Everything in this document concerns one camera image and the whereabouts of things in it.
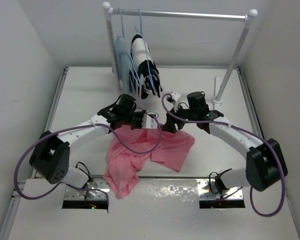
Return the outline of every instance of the white ball joint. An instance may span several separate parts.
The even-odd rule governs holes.
[[[245,15],[245,29],[250,29],[253,19],[258,16],[258,11],[256,9],[251,9],[247,15]]]
[[[104,13],[105,20],[111,21],[113,8],[111,7],[110,3],[107,2],[107,1],[103,2],[102,3],[102,8],[103,8],[103,13]]]

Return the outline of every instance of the black and white garment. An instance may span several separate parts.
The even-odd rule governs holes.
[[[153,95],[157,95],[160,98],[160,92],[163,90],[160,85],[159,71],[150,54],[148,44],[144,43],[142,36],[139,34],[135,35],[131,41],[131,56],[135,70],[140,78],[140,87],[134,82],[134,89],[138,96],[141,99],[146,99],[149,91],[151,91]],[[151,85],[149,72],[152,76],[154,88]]]

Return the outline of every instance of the white table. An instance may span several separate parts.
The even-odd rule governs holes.
[[[207,99],[214,93],[214,78],[223,76],[223,69],[160,68],[164,92],[186,95],[205,91]],[[51,130],[71,127],[89,119],[99,109],[114,102],[113,74],[108,67],[70,67],[61,88],[56,109],[52,109]],[[160,99],[138,100],[138,106],[159,112],[165,121]],[[234,70],[223,95],[220,111],[230,120],[250,130],[251,124]],[[205,177],[212,171],[245,166],[244,159],[221,140],[186,125],[196,144],[192,147],[180,173],[154,162],[148,162],[140,176]],[[103,175],[105,157],[112,135],[93,140],[78,149],[70,164],[82,161],[93,174]],[[28,179],[24,192],[36,196],[51,185],[44,179]],[[103,239],[103,240],[297,240],[298,235],[285,201],[279,214],[264,218],[256,215],[249,203],[249,189],[243,189],[246,208],[199,209],[195,179],[157,180],[143,178],[123,199],[110,191],[109,213],[101,209],[62,209],[65,186],[58,187],[43,199],[22,199],[10,232],[9,240]],[[256,207],[263,213],[273,211],[279,202],[280,182],[264,192],[255,192]]]

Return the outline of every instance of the crumpled fabric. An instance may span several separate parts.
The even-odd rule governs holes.
[[[159,139],[158,129],[134,129],[123,125],[115,130],[126,145],[138,152],[153,148]],[[109,183],[116,197],[126,197],[139,182],[139,172],[147,159],[180,172],[195,138],[184,131],[171,133],[162,131],[159,146],[150,153],[136,154],[126,149],[116,137],[107,154],[108,167],[103,178]]]

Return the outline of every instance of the blue garment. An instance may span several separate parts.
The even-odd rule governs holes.
[[[123,84],[123,93],[134,95],[135,89],[133,86],[134,68],[130,59],[130,53],[127,52],[123,42],[117,38],[114,42],[115,58],[118,67],[119,78]]]

